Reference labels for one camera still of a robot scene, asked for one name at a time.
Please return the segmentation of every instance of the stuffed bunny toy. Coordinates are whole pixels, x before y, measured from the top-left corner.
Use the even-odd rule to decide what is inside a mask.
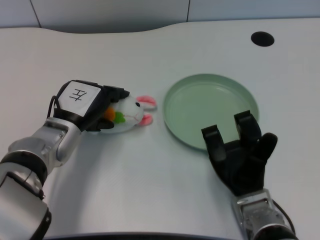
[[[153,122],[151,114],[145,114],[144,110],[154,110],[157,107],[156,100],[151,96],[129,95],[119,102],[111,103],[104,112],[103,118],[114,123],[110,129],[101,129],[101,133],[113,134],[125,132],[133,126],[146,126]]]

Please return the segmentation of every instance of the black cable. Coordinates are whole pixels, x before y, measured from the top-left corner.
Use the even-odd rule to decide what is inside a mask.
[[[46,115],[46,118],[49,118],[49,117],[50,117],[52,105],[56,105],[56,107],[57,107],[58,109],[60,109],[60,104],[59,104],[59,101],[58,101],[57,96],[52,96],[52,98],[51,98],[51,100],[50,100],[49,110],[48,110],[48,114]]]
[[[290,217],[288,216],[288,214],[285,212],[285,210],[283,210],[282,207],[280,207],[280,205],[278,203],[276,203],[275,200],[272,200],[272,201],[273,201],[273,204],[279,209],[279,211],[285,216],[285,218],[287,219],[287,221],[290,225],[292,232],[294,233],[294,235],[296,235],[295,226],[294,226],[293,222],[291,221]]]

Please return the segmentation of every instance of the round hole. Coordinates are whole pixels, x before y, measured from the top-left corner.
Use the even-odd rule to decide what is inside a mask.
[[[264,31],[257,31],[252,34],[251,41],[260,47],[269,47],[275,43],[274,37]]]

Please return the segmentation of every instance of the gray wall panel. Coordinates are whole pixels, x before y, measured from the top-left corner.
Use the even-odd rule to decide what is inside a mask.
[[[190,0],[189,22],[320,17],[320,0]]]
[[[189,0],[32,0],[43,28],[70,33],[139,32],[187,21]]]
[[[0,28],[39,27],[30,0],[0,0]]]

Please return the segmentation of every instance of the green plate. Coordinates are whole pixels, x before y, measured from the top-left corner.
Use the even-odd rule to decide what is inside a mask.
[[[241,84],[224,76],[199,74],[186,77],[167,92],[164,121],[184,143],[206,149],[201,129],[217,125],[223,141],[239,139],[234,115],[250,110],[259,120],[257,103]]]

